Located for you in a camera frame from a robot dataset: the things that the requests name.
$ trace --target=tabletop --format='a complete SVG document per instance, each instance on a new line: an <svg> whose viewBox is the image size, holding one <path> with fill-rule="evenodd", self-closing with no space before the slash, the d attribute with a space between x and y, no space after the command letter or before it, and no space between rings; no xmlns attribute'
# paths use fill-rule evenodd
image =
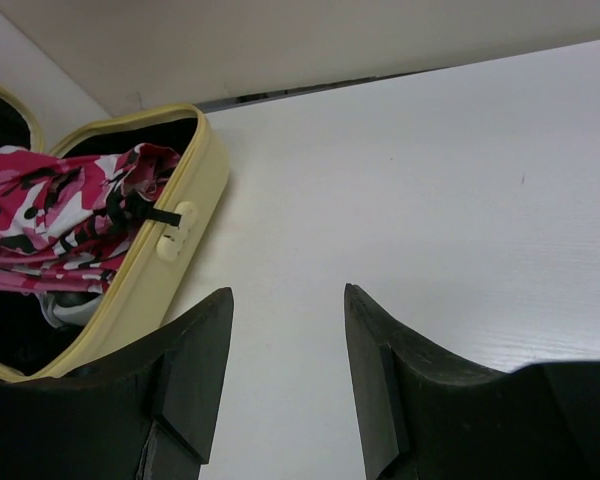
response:
<svg viewBox="0 0 600 480"><path fill-rule="evenodd" d="M233 288L202 480L364 479L347 282L493 368L600 358L600 41L210 120L232 176L170 313Z"/></svg>

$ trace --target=suitcase lid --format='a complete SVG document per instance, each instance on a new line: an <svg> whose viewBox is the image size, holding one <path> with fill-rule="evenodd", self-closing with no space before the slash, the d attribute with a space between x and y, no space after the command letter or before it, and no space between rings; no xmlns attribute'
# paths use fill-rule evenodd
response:
<svg viewBox="0 0 600 480"><path fill-rule="evenodd" d="M5 145L42 152L40 124L33 113L14 95L0 86L0 148Z"/></svg>

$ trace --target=camouflage fabric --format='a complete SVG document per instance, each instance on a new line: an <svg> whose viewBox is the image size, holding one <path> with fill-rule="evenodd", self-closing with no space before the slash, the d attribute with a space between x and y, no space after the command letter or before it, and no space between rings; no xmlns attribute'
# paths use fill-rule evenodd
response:
<svg viewBox="0 0 600 480"><path fill-rule="evenodd" d="M140 144L54 158L0 149L0 290L103 293L180 157Z"/></svg>

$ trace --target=open suitcase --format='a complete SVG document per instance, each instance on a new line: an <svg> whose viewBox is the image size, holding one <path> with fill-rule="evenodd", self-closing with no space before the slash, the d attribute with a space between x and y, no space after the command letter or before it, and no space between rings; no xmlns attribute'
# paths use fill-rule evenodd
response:
<svg viewBox="0 0 600 480"><path fill-rule="evenodd" d="M180 104L92 123L67 136L55 157L121 153L138 143L171 147L181 155L155 208L180 215L179 227L144 222L89 323L46 366L26 374L0 361L0 379L21 382L61 377L153 332L165 313L226 185L227 155L197 108ZM0 87L0 147L43 148L31 112ZM28 310L0 302L0 324L26 323Z"/></svg>

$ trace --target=wall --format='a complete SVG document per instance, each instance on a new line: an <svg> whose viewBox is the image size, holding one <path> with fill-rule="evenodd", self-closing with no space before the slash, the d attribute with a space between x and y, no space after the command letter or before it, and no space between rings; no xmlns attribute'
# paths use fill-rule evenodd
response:
<svg viewBox="0 0 600 480"><path fill-rule="evenodd" d="M0 84L36 115L53 146L107 112L0 14Z"/></svg>
<svg viewBox="0 0 600 480"><path fill-rule="evenodd" d="M0 0L111 113L600 38L600 0Z"/></svg>

